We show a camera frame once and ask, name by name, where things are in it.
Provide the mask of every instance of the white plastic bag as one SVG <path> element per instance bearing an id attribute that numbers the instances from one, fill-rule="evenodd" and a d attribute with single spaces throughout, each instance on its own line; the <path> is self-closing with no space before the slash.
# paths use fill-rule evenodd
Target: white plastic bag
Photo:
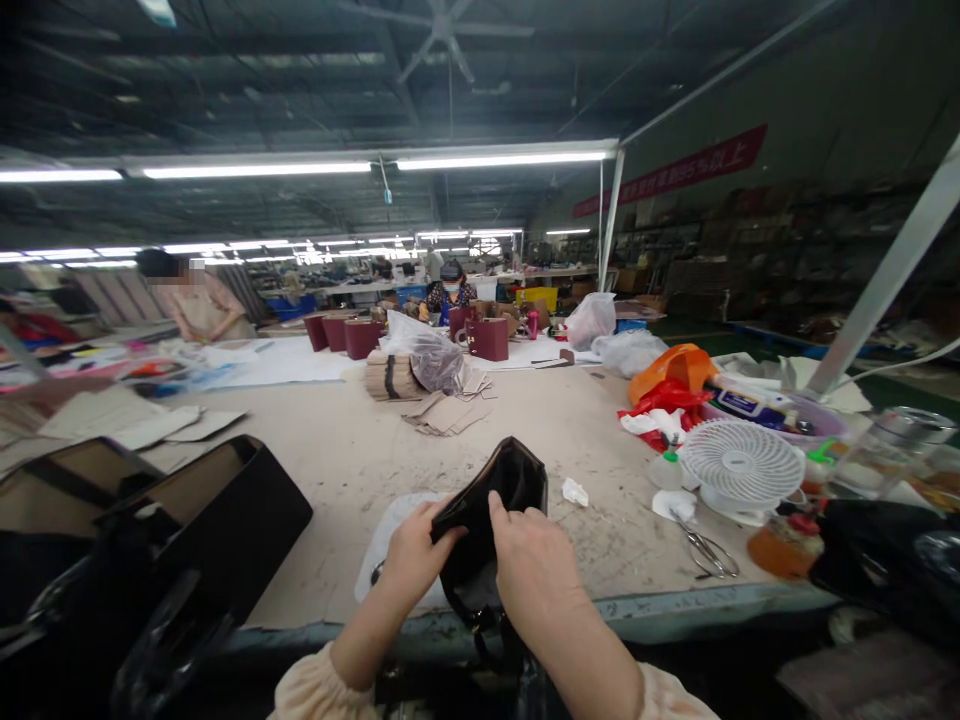
<path id="1" fill-rule="evenodd" d="M 617 329 L 615 297 L 616 293 L 590 293 L 571 313 L 567 319 L 567 339 L 573 350 L 589 350 L 594 338 L 613 335 Z"/>
<path id="2" fill-rule="evenodd" d="M 653 365 L 669 348 L 649 330 L 628 330 L 618 335 L 594 338 L 590 349 L 600 356 L 600 362 L 620 377 L 630 380 Z"/>
<path id="3" fill-rule="evenodd" d="M 389 334 L 380 339 L 388 355 L 410 354 L 410 367 L 420 384 L 430 392 L 456 394 L 463 365 L 463 352 L 445 333 L 432 329 L 403 313 L 387 310 Z"/>

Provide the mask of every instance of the yellow bin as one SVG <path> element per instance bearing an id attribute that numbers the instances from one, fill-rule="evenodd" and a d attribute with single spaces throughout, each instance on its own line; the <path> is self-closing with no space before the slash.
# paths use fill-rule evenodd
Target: yellow bin
<path id="1" fill-rule="evenodd" d="M 550 312 L 556 312 L 557 290 L 559 289 L 560 288 L 524 288 L 523 290 L 517 290 L 517 305 L 521 305 L 525 302 L 545 300 L 547 303 L 547 310 Z"/>

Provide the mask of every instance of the person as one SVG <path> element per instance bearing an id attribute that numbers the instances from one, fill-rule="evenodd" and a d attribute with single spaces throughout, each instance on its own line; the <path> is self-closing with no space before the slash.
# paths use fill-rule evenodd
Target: person
<path id="1" fill-rule="evenodd" d="M 80 336 L 59 320 L 49 315 L 19 312 L 13 303 L 3 299 L 0 299 L 0 322 L 30 350 L 80 342 Z"/>
<path id="2" fill-rule="evenodd" d="M 155 248 L 141 250 L 135 259 L 187 342 L 257 336 L 243 305 L 210 273 L 191 269 L 185 259 Z"/>
<path id="3" fill-rule="evenodd" d="M 379 275 L 384 280 L 391 280 L 393 278 L 393 263 L 383 256 L 378 257 L 373 266 L 373 274 Z"/>
<path id="4" fill-rule="evenodd" d="M 303 293 L 303 281 L 300 279 L 300 273 L 289 268 L 280 268 L 280 282 L 286 292 L 286 295 L 284 295 L 286 301 L 293 307 L 299 307 L 300 296 Z"/>
<path id="5" fill-rule="evenodd" d="M 467 283 L 460 263 L 449 260 L 440 268 L 440 282 L 431 285 L 426 301 L 420 303 L 420 320 L 427 322 L 430 313 L 440 313 L 440 327 L 447 327 L 451 307 L 467 307 L 476 299 L 477 289 Z"/>
<path id="6" fill-rule="evenodd" d="M 427 254 L 423 258 L 423 264 L 430 282 L 439 281 L 440 268 L 443 267 L 443 256 L 433 248 L 433 245 L 427 245 Z"/>
<path id="7" fill-rule="evenodd" d="M 376 718 L 377 670 L 400 626 L 437 579 L 464 528 L 436 545 L 433 519 L 452 498 L 423 503 L 390 538 L 377 584 L 337 640 L 298 660 L 274 693 L 272 720 Z M 577 573 L 570 538 L 535 508 L 489 498 L 504 610 L 575 720 L 718 720 L 669 673 L 637 663 L 600 617 Z"/>

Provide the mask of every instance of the red banner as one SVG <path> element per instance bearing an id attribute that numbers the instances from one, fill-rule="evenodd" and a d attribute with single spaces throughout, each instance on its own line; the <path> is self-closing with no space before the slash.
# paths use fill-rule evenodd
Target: red banner
<path id="1" fill-rule="evenodd" d="M 767 136 L 767 126 L 760 125 L 747 130 L 736 137 L 708 147 L 700 152 L 665 165 L 636 180 L 620 185 L 620 197 L 617 205 L 635 203 L 644 198 L 672 192 L 680 188 L 696 185 L 704 180 L 730 173 L 740 172 L 751 167 L 757 161 L 763 140 Z M 603 194 L 603 209 L 610 207 L 610 191 Z M 594 195 L 573 206 L 573 217 L 581 218 L 593 215 L 600 209 L 600 196 Z"/>

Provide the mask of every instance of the red plastic bag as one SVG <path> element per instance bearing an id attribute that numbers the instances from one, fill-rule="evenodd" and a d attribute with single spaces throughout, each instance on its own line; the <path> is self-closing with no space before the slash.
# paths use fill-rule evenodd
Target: red plastic bag
<path id="1" fill-rule="evenodd" d="M 680 416 L 680 427 L 689 432 L 703 422 L 703 418 L 700 417 L 700 406 L 708 402 L 711 397 L 712 393 L 709 392 L 692 393 L 687 390 L 682 381 L 668 377 L 640 398 L 640 402 L 633 410 L 621 410 L 617 413 L 617 417 L 622 418 L 624 415 L 636 417 L 650 412 L 654 408 L 666 410 L 668 413 L 672 413 L 677 408 L 682 408 L 684 413 Z M 659 431 L 651 430 L 639 437 L 657 452 L 666 452 L 667 446 L 663 442 L 663 438 L 660 437 Z"/>

